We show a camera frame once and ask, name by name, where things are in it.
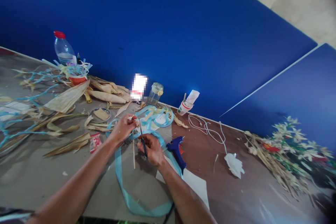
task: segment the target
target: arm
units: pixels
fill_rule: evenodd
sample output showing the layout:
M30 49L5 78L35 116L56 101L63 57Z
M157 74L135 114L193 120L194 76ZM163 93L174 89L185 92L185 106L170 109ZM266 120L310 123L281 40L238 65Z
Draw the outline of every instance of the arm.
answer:
M217 223L199 196L174 171L165 159L159 140L151 134L144 134L146 151L149 162L158 167L162 174L177 211L184 224L188 223ZM141 143L137 147L144 151Z
M111 155L136 128L137 118L127 114L120 119L108 139L90 156L86 163L52 195L28 220L27 224L74 224L81 216L90 193Z

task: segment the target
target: glass jar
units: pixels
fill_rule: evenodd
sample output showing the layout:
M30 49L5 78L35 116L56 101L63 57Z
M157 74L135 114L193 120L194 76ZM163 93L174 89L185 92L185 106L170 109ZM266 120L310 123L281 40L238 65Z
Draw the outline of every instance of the glass jar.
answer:
M151 106L156 106L162 94L163 94L163 85L161 85L160 83L154 82L152 85L152 90L149 93L146 104L151 105Z

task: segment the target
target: white cup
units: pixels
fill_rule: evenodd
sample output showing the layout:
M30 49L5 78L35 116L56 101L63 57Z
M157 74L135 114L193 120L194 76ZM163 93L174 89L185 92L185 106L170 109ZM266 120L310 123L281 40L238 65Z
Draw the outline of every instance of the white cup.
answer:
M183 116L185 113L187 113L189 110L191 110L193 106L194 106L193 104L191 104L187 101L182 101L181 105L179 106L179 108L177 110L177 113L180 116Z

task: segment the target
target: blue glue gun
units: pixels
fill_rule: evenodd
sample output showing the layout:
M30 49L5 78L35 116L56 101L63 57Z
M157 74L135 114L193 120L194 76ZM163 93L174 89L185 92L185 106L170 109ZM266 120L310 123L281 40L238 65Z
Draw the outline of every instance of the blue glue gun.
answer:
M179 136L177 138L175 138L173 141L171 141L170 143L167 143L166 147L167 150L169 150L170 152L172 152L174 154L174 157L179 165L179 167L182 170L182 174L183 174L183 169L187 167L187 164L183 161L181 154L183 153L183 151L180 149L180 143L182 143L184 136Z

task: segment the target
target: blue panel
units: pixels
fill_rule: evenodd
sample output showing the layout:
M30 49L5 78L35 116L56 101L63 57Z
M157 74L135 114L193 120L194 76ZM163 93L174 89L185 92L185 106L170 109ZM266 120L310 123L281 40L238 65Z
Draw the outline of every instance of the blue panel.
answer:
M306 138L336 152L336 50L324 44L237 107L222 122L265 137L283 116L298 118Z
M214 120L316 46L257 0L0 0L0 12L0 45L52 60L62 31L92 74L128 87L148 75L173 106L196 89L192 112Z

